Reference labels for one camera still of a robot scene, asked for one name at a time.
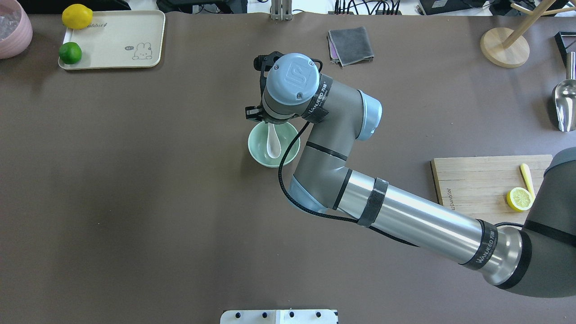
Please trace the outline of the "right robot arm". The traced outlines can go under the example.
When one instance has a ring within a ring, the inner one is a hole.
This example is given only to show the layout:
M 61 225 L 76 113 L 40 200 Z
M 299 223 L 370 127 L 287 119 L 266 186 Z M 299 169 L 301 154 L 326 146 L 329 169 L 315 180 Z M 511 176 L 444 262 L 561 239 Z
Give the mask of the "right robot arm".
M 313 124 L 289 188 L 279 180 L 294 206 L 320 217 L 328 209 L 344 212 L 343 221 L 428 249 L 509 293 L 575 295 L 575 148 L 553 157 L 521 229 L 497 228 L 346 166 L 354 142 L 370 138 L 380 123 L 378 100 L 322 74 L 304 54 L 274 51 L 253 64 L 261 103 L 247 107 L 246 118 Z

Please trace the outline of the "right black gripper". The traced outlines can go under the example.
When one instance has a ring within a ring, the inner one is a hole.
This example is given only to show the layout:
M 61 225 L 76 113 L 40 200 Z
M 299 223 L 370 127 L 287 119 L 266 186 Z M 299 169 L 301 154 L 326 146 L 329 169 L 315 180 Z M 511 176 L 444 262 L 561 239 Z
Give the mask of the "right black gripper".
M 249 121 L 254 122 L 265 122 L 265 123 L 272 123 L 275 125 L 280 125 L 287 123 L 289 120 L 294 119 L 297 117 L 296 113 L 288 113 L 282 114 L 273 111 L 269 107 L 265 107 L 263 105 L 258 106 L 247 106 L 245 107 L 245 116 L 246 119 Z

